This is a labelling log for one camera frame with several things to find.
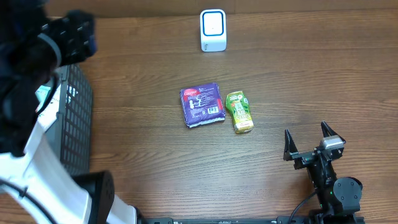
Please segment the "teal snack packet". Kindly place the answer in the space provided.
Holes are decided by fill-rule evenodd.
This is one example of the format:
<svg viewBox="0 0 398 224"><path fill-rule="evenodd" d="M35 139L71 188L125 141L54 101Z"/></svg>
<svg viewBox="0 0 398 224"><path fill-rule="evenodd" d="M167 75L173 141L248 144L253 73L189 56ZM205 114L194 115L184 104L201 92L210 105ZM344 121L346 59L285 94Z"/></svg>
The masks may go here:
<svg viewBox="0 0 398 224"><path fill-rule="evenodd" d="M41 109L42 105L47 99L48 94L50 93L51 88L49 86L41 85L35 92L35 95L39 101L39 105L37 110Z"/></svg>

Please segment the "purple snack packet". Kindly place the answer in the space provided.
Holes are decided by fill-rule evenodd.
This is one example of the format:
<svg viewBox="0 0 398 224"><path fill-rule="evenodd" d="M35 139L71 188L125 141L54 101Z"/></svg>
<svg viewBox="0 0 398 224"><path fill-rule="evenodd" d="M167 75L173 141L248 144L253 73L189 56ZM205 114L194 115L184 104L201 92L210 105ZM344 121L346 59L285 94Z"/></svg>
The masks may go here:
<svg viewBox="0 0 398 224"><path fill-rule="evenodd" d="M207 83L180 90L180 100L185 124L188 128L203 126L225 120L217 83Z"/></svg>

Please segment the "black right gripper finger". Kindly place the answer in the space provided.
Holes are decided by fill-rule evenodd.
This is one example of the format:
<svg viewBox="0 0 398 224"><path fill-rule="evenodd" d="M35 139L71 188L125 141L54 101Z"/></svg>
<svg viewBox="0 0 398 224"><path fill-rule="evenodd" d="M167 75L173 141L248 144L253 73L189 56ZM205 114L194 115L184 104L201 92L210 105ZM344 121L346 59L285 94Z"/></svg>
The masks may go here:
<svg viewBox="0 0 398 224"><path fill-rule="evenodd" d="M323 137L324 137L324 138L330 137L330 136L338 136L338 137L343 141L343 143L346 142L346 140L345 140L343 137L341 137L339 134L337 134L337 133L326 123L326 121L322 121L322 122L321 122L321 129L322 129L322 133L323 133Z"/></svg>
<svg viewBox="0 0 398 224"><path fill-rule="evenodd" d="M293 156L298 153L298 149L292 139L292 136L288 129L285 130L285 146L284 146L284 155L285 156Z"/></svg>

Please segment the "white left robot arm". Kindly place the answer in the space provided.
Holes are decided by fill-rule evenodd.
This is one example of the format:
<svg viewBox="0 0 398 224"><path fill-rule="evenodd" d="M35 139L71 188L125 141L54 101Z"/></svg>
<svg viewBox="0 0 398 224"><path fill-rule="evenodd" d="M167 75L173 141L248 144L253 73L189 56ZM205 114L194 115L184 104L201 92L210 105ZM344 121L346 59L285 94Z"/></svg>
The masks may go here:
<svg viewBox="0 0 398 224"><path fill-rule="evenodd" d="M80 10L51 20L44 1L1 1L1 187L37 223L139 224L108 171L72 177L53 152L36 90L56 69L96 52L95 21Z"/></svg>

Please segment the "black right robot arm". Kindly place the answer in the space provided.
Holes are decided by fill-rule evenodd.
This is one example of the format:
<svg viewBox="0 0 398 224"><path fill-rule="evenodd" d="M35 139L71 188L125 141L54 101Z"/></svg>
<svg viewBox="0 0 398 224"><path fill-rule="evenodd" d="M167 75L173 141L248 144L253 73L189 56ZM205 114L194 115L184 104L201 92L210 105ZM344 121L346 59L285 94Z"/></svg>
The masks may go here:
<svg viewBox="0 0 398 224"><path fill-rule="evenodd" d="M364 223L360 211L363 185L354 177L338 178L332 162L341 158L346 141L325 122L321 122L323 139L312 151L300 153L289 132L285 130L285 161L294 161L294 168L306 168L314 192L301 201L290 217L279 217L279 223ZM307 216L298 216L298 210L316 196L320 208L309 211Z"/></svg>

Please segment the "green tea carton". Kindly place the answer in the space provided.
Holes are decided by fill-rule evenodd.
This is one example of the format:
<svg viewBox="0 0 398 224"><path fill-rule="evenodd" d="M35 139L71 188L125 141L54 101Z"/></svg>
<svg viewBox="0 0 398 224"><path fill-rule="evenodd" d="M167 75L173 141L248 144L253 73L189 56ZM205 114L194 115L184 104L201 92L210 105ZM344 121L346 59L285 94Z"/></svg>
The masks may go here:
<svg viewBox="0 0 398 224"><path fill-rule="evenodd" d="M231 115L235 133L250 132L254 123L248 99L242 91L227 94L226 109Z"/></svg>

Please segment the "white cream tube gold cap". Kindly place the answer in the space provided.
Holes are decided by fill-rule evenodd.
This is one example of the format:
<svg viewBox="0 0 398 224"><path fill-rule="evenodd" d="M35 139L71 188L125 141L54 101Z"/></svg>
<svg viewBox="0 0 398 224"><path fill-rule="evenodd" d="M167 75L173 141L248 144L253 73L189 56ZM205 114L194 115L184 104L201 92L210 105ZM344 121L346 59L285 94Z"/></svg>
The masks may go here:
<svg viewBox="0 0 398 224"><path fill-rule="evenodd" d="M57 113L60 105L60 89L61 84L58 85L56 92L54 93L50 103L47 107L39 114L37 121L47 131L51 125L57 120Z"/></svg>

